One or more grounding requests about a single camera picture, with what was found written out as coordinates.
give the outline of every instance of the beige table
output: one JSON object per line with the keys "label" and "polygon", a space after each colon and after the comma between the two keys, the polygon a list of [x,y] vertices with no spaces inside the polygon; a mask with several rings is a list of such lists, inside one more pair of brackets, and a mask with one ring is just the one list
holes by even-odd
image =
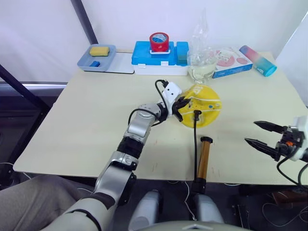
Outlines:
{"label": "beige table", "polygon": [[[273,61],[270,53],[264,55]],[[122,139],[130,112],[142,103],[155,103],[154,81],[167,79],[187,89],[183,76],[139,76],[78,71],[48,113],[14,170],[68,176],[97,177]],[[211,87],[222,101],[216,121],[197,130],[210,136],[209,182],[292,184],[276,170],[271,157],[260,153],[244,137],[274,146],[280,134],[253,122],[267,120],[290,125],[307,114],[296,90],[278,68],[270,77],[255,70],[214,79]],[[153,127],[136,170],[138,178],[193,179],[193,130],[174,117]],[[304,165],[288,161],[283,171],[296,179]],[[303,183],[308,184],[308,174]]]}

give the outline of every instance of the wooden handle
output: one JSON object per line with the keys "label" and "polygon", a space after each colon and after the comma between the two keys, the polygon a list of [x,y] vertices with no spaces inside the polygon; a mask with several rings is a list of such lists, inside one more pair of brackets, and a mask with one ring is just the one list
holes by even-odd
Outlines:
{"label": "wooden handle", "polygon": [[202,149],[201,149],[201,156],[200,156],[200,162],[197,172],[197,178],[203,178],[206,179],[206,173],[207,173],[207,164],[208,164],[208,158],[210,154],[210,145],[213,142],[213,140],[209,137],[202,137]]}

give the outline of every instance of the gray pants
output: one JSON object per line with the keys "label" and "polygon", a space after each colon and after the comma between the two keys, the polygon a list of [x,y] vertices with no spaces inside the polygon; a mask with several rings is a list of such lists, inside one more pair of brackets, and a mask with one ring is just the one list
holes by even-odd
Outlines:
{"label": "gray pants", "polygon": [[0,231],[37,231],[79,200],[82,193],[58,176],[38,176],[0,191]]}

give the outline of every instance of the red tape roll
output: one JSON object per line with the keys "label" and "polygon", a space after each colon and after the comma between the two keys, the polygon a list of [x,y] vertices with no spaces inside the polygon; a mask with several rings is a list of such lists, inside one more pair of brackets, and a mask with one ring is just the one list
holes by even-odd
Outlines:
{"label": "red tape roll", "polygon": [[150,36],[151,50],[164,52],[169,50],[169,36],[163,32],[157,32]]}

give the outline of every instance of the yellow plate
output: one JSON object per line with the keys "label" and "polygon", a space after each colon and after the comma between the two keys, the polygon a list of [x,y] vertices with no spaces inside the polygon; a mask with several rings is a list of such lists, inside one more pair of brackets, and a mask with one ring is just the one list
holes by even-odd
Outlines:
{"label": "yellow plate", "polygon": [[197,128],[204,127],[212,123],[220,113],[221,101],[216,92],[209,86],[196,84],[185,91],[181,96],[191,101],[183,108],[179,109],[179,113],[183,117],[182,124],[193,128],[194,110],[200,110],[197,121]]}

